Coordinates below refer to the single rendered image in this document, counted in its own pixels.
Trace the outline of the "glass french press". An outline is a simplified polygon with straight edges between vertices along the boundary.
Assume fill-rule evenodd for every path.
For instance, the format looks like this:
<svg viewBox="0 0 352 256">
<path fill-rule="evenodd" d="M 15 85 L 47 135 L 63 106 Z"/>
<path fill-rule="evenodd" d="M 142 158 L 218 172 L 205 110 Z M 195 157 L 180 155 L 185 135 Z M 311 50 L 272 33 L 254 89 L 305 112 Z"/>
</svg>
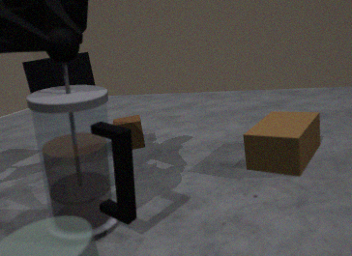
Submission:
<svg viewBox="0 0 352 256">
<path fill-rule="evenodd" d="M 132 133 L 108 123 L 104 87 L 70 85 L 67 62 L 79 51 L 75 33 L 59 27 L 46 35 L 51 39 L 46 53 L 62 62 L 65 86 L 26 97 L 44 180 L 45 219 L 81 217 L 91 224 L 96 241 L 120 222 L 129 225 L 136 219 Z"/>
</svg>

